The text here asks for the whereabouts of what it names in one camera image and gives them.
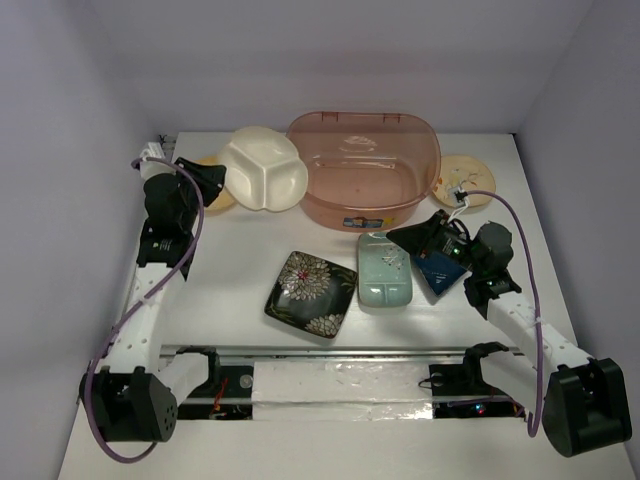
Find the white divided round plate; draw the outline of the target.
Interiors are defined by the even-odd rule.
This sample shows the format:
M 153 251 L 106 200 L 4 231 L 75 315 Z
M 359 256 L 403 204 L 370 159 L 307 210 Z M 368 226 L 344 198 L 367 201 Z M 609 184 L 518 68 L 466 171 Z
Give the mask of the white divided round plate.
M 285 135 L 259 126 L 235 131 L 218 153 L 225 166 L 225 187 L 243 207 L 283 212 L 299 204 L 308 186 L 308 170 Z

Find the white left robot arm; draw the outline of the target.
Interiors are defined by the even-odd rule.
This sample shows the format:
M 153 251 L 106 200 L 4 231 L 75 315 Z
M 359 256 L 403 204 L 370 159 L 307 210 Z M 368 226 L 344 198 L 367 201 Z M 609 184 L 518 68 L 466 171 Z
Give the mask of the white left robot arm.
M 215 392 L 219 359 L 211 348 L 181 347 L 161 360 L 171 306 L 186 284 L 204 226 L 204 210 L 223 190 L 226 169 L 180 158 L 140 158 L 144 208 L 133 282 L 123 317 L 92 359 L 80 396 L 97 440 L 168 441 L 178 408 L 194 391 Z

